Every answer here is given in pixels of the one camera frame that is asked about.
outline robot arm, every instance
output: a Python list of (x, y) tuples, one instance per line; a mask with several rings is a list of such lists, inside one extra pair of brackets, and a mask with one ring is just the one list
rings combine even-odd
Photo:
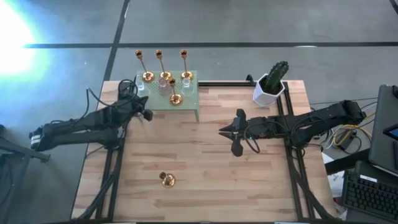
[(242, 156), (241, 139), (288, 138), (291, 146), (300, 148), (315, 135), (337, 125), (361, 123), (366, 114), (361, 111), (357, 102), (345, 100), (299, 116), (288, 114), (256, 117), (246, 121), (246, 114), (242, 109), (237, 110), (236, 116), (232, 124), (220, 129), (219, 134), (233, 141), (231, 151), (235, 156)]
[(98, 142), (106, 147), (119, 144), (118, 128), (130, 122), (133, 116), (140, 114), (148, 121), (152, 120), (152, 111), (145, 110), (148, 96), (134, 94), (135, 83), (122, 83), (118, 100), (101, 110), (87, 114), (80, 119), (71, 119), (58, 123), (49, 123), (29, 134), (30, 148), (46, 151), (63, 144)]

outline white pot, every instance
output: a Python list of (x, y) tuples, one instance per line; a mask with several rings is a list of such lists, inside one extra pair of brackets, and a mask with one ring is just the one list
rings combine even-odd
[(281, 85), (281, 89), (278, 92), (278, 94), (273, 95), (273, 94), (269, 94), (269, 93), (265, 93), (263, 92), (261, 86), (260, 86), (260, 81), (263, 80), (268, 74), (264, 74), (258, 81), (256, 84), (256, 88), (254, 89), (254, 93), (253, 93), (253, 101), (255, 103), (257, 103), (257, 105), (259, 105), (260, 107), (264, 107), (264, 106), (269, 106), (273, 103), (275, 103), (275, 100), (279, 97), (279, 95), (285, 90), (285, 86), (282, 82), (280, 82)]

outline wooden table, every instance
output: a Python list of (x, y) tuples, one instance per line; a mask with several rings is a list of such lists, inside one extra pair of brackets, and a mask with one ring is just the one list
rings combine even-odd
[[(288, 84), (294, 113), (309, 112), (304, 82)], [(105, 82), (101, 99), (115, 101), (117, 86), (118, 82)], [(253, 103), (253, 89), (200, 87), (199, 123), (192, 111), (156, 111), (151, 122), (133, 118), (127, 129), (114, 221), (296, 221), (283, 140), (258, 141), (260, 154), (242, 141), (244, 154), (234, 157), (231, 141), (218, 135), (238, 108), (245, 110), (248, 119), (278, 114), (276, 104), (259, 108)], [(98, 146), (90, 144), (88, 153)], [(305, 150), (310, 188), (335, 216), (319, 147)], [(105, 157), (106, 151), (100, 150), (86, 159), (72, 217), (79, 216), (98, 193)], [(163, 171), (177, 179), (171, 189), (161, 184)]]

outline black keyboard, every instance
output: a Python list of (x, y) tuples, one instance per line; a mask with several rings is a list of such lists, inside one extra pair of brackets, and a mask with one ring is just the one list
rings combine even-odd
[(398, 186), (346, 171), (343, 201), (348, 208), (398, 222)]

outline brass candlestick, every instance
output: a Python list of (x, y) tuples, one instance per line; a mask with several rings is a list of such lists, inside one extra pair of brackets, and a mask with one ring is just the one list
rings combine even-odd
[(162, 57), (163, 57), (162, 51), (161, 50), (156, 50), (155, 51), (155, 55), (160, 60), (160, 65), (162, 66), (162, 70), (163, 70), (163, 72), (160, 74), (160, 77), (161, 78), (165, 78), (166, 80), (169, 80), (169, 78), (172, 78), (173, 76), (172, 76), (172, 74), (170, 72), (166, 72), (164, 70), (163, 62), (162, 62)]
[(164, 187), (170, 188), (175, 184), (175, 177), (173, 174), (166, 174), (165, 172), (161, 172), (159, 174), (159, 178), (162, 179), (162, 185)]
[(185, 67), (185, 72), (183, 72), (181, 74), (181, 79), (189, 78), (192, 81), (193, 80), (193, 74), (192, 74), (192, 72), (188, 72), (187, 71), (187, 63), (185, 61), (185, 59), (187, 58), (187, 54), (188, 54), (187, 50), (181, 50), (180, 51), (181, 58), (184, 59), (184, 67)]
[(136, 50), (136, 56), (141, 61), (142, 67), (144, 68), (144, 74), (142, 74), (142, 80), (146, 83), (150, 83), (155, 80), (155, 75), (152, 72), (148, 72), (145, 68), (144, 62), (142, 61), (142, 51)]
[(170, 103), (173, 106), (178, 106), (182, 103), (182, 95), (175, 94), (175, 79), (171, 78), (169, 79), (169, 84), (173, 88), (173, 95), (170, 96)]

